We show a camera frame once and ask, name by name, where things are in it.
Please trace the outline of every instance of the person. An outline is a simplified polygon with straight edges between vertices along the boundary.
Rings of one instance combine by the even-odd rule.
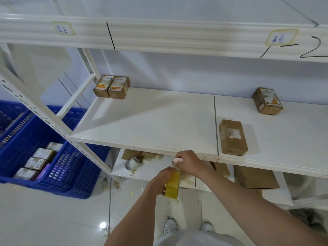
[[[211,189],[255,245],[328,245],[326,238],[287,211],[204,165],[193,151],[178,152],[176,157],[183,159],[183,162],[177,163],[178,167],[196,176]],[[137,202],[108,236],[105,246],[153,245],[156,196],[165,195],[165,184],[174,171],[174,168],[168,167],[148,183]],[[164,235],[158,238],[155,245],[243,244],[232,236],[215,233],[209,223],[203,224],[200,231],[178,231],[174,219],[168,219]]]

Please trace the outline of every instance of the person's right hand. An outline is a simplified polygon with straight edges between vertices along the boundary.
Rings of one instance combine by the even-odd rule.
[[[207,168],[207,166],[197,157],[192,150],[180,151],[176,154],[176,158],[180,157],[183,162],[176,162],[176,165],[187,173],[199,177],[199,174]]]

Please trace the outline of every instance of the forearm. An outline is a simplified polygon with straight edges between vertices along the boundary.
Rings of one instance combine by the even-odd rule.
[[[199,178],[256,245],[324,245],[305,224],[216,171],[206,168]]]
[[[153,245],[157,194],[145,190],[108,236],[105,246]]]

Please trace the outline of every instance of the sneaker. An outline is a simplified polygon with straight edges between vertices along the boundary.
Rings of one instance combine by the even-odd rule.
[[[178,233],[178,226],[173,218],[166,220],[164,225],[164,235]]]
[[[214,231],[213,226],[208,222],[203,223],[202,227],[199,230],[205,232]]]

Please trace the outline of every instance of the purple object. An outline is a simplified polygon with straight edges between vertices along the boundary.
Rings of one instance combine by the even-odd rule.
[[[50,167],[50,163],[48,163],[48,164],[44,167],[44,169],[41,171],[41,173],[39,174],[39,176],[36,177],[35,181],[41,179],[49,167]]]

